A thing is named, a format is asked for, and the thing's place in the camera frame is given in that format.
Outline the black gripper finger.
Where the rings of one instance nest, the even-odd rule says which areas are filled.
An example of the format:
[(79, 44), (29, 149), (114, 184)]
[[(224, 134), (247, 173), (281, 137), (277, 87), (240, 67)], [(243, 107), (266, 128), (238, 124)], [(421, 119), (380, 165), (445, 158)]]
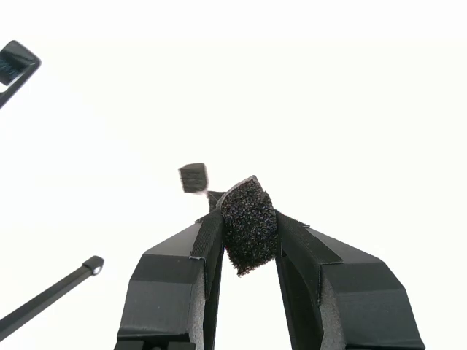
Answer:
[(116, 349), (213, 349), (223, 254), (218, 210), (148, 249), (128, 283)]
[(293, 349), (424, 349), (403, 284), (378, 257), (277, 213)]

